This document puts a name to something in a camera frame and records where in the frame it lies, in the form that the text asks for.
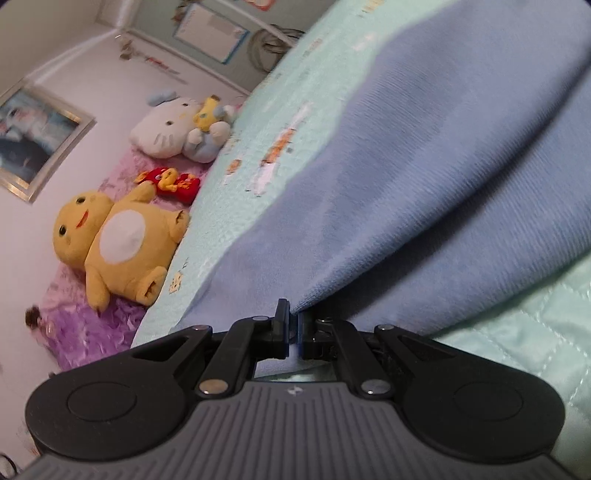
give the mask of red toy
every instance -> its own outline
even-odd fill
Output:
[[[156,185],[156,193],[163,197],[172,197],[185,205],[191,205],[197,196],[201,181],[191,173],[178,173],[176,168],[160,167],[152,171],[143,171],[134,180],[135,183],[151,181]]]

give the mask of stuffed toy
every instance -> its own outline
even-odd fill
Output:
[[[170,197],[185,205],[191,205],[197,196],[201,181],[191,173],[178,173],[176,168],[160,167],[143,171],[135,183],[150,181],[156,185],[156,194]]]
[[[156,186],[146,181],[118,202],[92,191],[60,210],[53,248],[66,265],[86,272],[94,310],[104,312],[111,294],[145,306],[158,298],[189,215],[148,205],[155,195]]]
[[[130,142],[154,158],[183,153],[198,163],[212,162],[230,137],[233,107],[222,106],[215,95],[203,104],[187,97],[171,100],[172,96],[166,92],[148,100],[156,106],[131,131]]]

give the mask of plush toy mouth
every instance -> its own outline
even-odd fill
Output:
[[[87,220],[88,220],[88,210],[84,212],[84,215],[82,215],[82,219],[80,220],[80,222],[78,222],[78,225],[76,225],[76,228],[80,228],[82,225],[84,225],[86,223]]]

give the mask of metal rivet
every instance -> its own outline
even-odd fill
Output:
[[[372,378],[361,384],[361,390],[369,395],[381,395],[390,391],[390,384],[379,378]]]
[[[217,395],[224,393],[228,389],[228,384],[219,378],[204,380],[199,384],[199,390],[208,395]]]

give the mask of gray textured panel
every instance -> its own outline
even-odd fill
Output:
[[[247,382],[160,447],[112,463],[47,455],[20,480],[566,480],[547,457],[483,466],[420,443],[387,403],[334,383]]]

